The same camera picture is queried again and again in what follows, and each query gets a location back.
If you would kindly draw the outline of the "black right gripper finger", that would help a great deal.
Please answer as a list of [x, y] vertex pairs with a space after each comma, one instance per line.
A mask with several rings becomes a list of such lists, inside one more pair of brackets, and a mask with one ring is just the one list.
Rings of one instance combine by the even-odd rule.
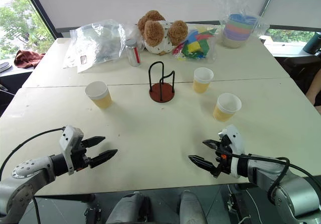
[[204, 140], [202, 143], [213, 150], [217, 150], [220, 147], [221, 142], [215, 140]]
[[209, 162], [205, 160], [203, 157], [197, 155], [189, 155], [188, 158], [199, 168], [204, 169], [210, 172], [211, 174], [215, 173], [216, 167], [213, 165], [212, 162]]

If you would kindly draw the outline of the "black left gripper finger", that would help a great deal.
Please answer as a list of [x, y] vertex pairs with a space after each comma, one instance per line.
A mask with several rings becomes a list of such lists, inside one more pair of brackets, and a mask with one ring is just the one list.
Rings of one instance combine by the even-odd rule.
[[104, 136], [94, 136], [86, 140], [82, 140], [82, 146], [84, 148], [91, 148], [93, 146], [98, 145], [100, 142], [105, 140]]
[[107, 150], [103, 153], [100, 153], [98, 156], [91, 158], [89, 161], [90, 168], [95, 168], [105, 162], [107, 162], [109, 159], [111, 159], [116, 153], [118, 152], [117, 149], [113, 150]]

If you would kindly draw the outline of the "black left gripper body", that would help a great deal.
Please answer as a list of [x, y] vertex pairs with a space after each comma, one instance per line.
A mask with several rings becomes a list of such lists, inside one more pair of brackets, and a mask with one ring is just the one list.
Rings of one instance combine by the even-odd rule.
[[89, 148], [89, 140], [83, 140], [75, 143], [72, 147], [72, 163], [75, 171], [85, 169], [89, 165], [89, 159], [86, 156]]

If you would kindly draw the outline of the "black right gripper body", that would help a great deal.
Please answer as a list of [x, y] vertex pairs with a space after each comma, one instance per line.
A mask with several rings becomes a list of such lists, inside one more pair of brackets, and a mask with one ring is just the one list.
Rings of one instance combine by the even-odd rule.
[[214, 150], [216, 154], [216, 161], [219, 163], [216, 167], [214, 177], [218, 177], [222, 172], [225, 174], [231, 173], [232, 157], [228, 155], [232, 150], [230, 148], [231, 141], [227, 135], [225, 135], [221, 141], [215, 141]]

